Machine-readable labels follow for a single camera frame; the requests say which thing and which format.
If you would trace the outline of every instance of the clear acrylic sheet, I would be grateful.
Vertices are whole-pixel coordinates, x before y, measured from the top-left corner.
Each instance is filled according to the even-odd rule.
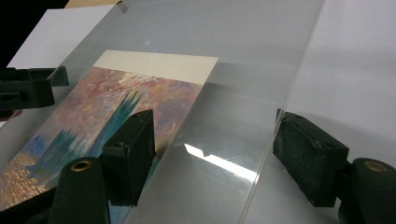
[[[219,57],[127,222],[243,222],[271,151],[276,110],[288,99],[321,1],[124,5],[126,12],[114,6],[61,64],[71,86],[54,89],[56,102],[106,49]],[[2,147],[22,148],[55,107],[9,121],[0,132]]]

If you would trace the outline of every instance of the painting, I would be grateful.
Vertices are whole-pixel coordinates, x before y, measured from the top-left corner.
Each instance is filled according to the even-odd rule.
[[[0,174],[0,210],[55,187],[68,162],[98,157],[133,113],[153,110],[156,151],[163,153],[217,60],[106,51]],[[110,206],[112,223],[129,210]]]

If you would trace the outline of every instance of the impressionist painting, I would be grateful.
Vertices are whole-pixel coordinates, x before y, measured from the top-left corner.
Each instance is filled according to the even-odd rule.
[[[122,53],[123,63],[139,62],[137,72],[131,71],[133,67],[121,66],[117,70],[118,65],[108,66],[108,62],[114,61],[114,54],[119,53]],[[0,210],[56,187],[58,175],[68,162],[84,156],[98,157],[102,145],[133,113],[153,110],[156,151],[163,153],[204,84],[192,82],[192,79],[174,79],[174,74],[172,78],[153,74],[161,71],[152,70],[154,63],[177,66],[177,61],[183,58],[177,55],[172,60],[173,56],[176,55],[152,57],[152,54],[128,51],[102,55],[104,66],[96,63],[89,70],[0,174]],[[148,62],[138,61],[136,57],[146,57]],[[217,58],[205,57],[188,59],[191,63],[206,60],[206,72],[199,75],[203,81],[217,61]],[[186,68],[180,71],[185,77],[198,76],[196,72],[188,74]],[[112,223],[122,223],[129,210],[110,206]]]

